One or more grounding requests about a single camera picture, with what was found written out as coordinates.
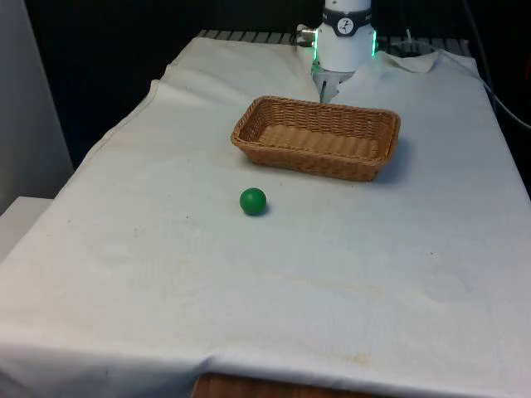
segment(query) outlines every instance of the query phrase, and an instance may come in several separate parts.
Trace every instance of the metal grate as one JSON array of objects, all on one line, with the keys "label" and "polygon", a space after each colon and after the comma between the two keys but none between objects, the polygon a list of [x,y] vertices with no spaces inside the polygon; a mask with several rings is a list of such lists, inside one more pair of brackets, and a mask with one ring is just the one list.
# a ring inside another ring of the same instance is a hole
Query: metal grate
[{"label": "metal grate", "polygon": [[[203,29],[199,32],[199,37],[208,37],[216,40],[228,40],[228,41],[247,41],[251,43],[268,43],[268,44],[290,44],[293,39],[291,33],[279,33],[279,32],[234,32],[234,31],[217,31],[217,30],[207,30]],[[391,41],[404,41],[405,37],[379,37],[378,41],[384,45]],[[415,40],[424,41],[431,44],[442,50],[451,52],[458,56],[471,56],[469,49],[469,42],[467,40],[459,39],[442,39],[442,38],[432,38],[427,39],[424,37],[416,38]],[[404,51],[406,52],[416,52],[419,54],[427,54],[430,52],[430,49],[424,46],[418,45],[406,45],[404,46]]]}]

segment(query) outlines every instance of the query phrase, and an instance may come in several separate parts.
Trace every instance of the robot logo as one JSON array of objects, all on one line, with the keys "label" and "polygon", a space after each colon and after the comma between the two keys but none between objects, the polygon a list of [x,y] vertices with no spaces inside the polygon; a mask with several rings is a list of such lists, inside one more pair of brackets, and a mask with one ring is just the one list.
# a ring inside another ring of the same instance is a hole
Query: robot logo
[{"label": "robot logo", "polygon": [[338,22],[338,29],[344,35],[348,35],[354,29],[354,22],[350,18],[341,18]]}]

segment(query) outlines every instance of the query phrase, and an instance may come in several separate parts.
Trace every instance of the white cloth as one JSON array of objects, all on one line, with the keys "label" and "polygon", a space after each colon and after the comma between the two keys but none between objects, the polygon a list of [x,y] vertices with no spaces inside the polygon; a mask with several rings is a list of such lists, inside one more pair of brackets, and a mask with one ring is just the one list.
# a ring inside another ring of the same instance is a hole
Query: white cloth
[{"label": "white cloth", "polygon": [[[316,100],[303,64],[187,48],[0,266],[4,375],[43,397],[179,396],[205,371],[528,395],[531,209],[483,89],[370,65],[341,95],[402,116],[376,182],[253,166],[234,124],[255,96]],[[244,216],[256,186],[270,211]]]}]

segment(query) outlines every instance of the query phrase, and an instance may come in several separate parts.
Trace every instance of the wooden floor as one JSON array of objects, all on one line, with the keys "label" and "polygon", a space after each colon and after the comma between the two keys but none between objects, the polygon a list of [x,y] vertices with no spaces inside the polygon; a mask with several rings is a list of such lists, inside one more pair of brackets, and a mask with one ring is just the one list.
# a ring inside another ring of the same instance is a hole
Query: wooden floor
[{"label": "wooden floor", "polygon": [[376,398],[376,396],[243,377],[205,375],[197,381],[192,398]]}]

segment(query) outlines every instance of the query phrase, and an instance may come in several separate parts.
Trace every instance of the wall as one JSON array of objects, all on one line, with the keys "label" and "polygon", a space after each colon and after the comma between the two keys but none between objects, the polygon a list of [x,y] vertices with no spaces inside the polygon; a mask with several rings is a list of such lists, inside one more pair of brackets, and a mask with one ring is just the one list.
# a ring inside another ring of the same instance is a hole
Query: wall
[{"label": "wall", "polygon": [[0,0],[0,214],[18,196],[54,197],[72,172],[25,7]]}]

